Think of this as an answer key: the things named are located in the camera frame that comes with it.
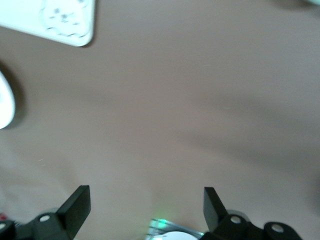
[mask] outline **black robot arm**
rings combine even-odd
[[[302,240],[281,222],[267,222],[263,229],[240,214],[229,214],[213,187],[204,188],[203,213],[209,232],[200,240]]]
[[[27,224],[0,221],[0,240],[72,240],[91,210],[90,188],[80,186],[56,212],[40,214]]]

